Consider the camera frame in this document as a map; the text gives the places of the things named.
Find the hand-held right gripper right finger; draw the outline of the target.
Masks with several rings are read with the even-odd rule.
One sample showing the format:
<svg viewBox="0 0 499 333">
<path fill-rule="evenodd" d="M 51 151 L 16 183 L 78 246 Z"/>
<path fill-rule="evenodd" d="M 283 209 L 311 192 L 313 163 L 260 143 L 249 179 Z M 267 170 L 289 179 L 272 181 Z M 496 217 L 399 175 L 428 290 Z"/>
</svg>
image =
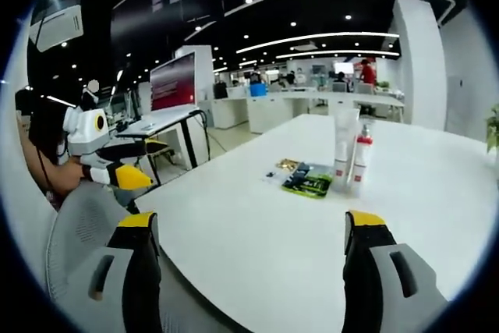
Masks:
<svg viewBox="0 0 499 333">
<path fill-rule="evenodd" d="M 422 332 L 448 305 L 433 268 L 363 211 L 345 213 L 343 280 L 343 332 Z"/>
</svg>

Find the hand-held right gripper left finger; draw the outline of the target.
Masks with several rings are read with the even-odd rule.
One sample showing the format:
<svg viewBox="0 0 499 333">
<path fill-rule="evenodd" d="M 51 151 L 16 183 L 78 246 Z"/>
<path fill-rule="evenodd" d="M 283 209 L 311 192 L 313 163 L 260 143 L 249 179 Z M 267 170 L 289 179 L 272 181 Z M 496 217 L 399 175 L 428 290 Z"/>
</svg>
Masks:
<svg viewBox="0 0 499 333">
<path fill-rule="evenodd" d="M 132 214 L 69 276 L 65 312 L 83 332 L 161 332 L 157 215 Z"/>
</svg>

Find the person's left hand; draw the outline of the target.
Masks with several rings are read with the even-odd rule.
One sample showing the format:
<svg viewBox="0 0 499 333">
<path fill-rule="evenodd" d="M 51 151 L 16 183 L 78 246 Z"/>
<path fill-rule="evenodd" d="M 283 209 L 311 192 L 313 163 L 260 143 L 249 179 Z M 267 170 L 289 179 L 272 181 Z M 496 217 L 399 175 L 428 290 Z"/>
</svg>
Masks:
<svg viewBox="0 0 499 333">
<path fill-rule="evenodd" d="M 64 195 L 70 193 L 78 187 L 83 177 L 83 168 L 78 161 L 69 160 L 64 165 L 58 166 L 58 192 Z"/>
</svg>

